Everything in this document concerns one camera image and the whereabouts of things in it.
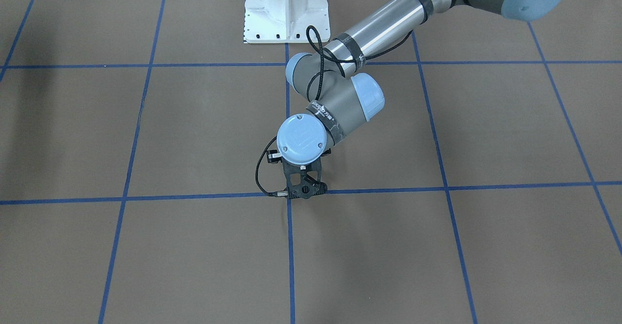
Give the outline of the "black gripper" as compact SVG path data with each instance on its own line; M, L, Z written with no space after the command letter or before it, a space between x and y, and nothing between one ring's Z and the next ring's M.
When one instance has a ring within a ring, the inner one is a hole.
M324 151L321 156L331 155L332 151ZM282 154L279 151L267 151L266 160L268 163L278 163L282 161Z

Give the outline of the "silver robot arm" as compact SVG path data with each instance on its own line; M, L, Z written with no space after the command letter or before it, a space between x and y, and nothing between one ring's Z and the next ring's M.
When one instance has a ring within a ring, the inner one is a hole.
M400 47L413 30L456 5L466 5L509 20L534 21L561 0L390 0L331 41L321 41L318 28L305 34L314 52L300 52L286 65L286 80L309 101L305 112L287 118L262 156L308 168L382 108L380 85L362 72L368 61Z

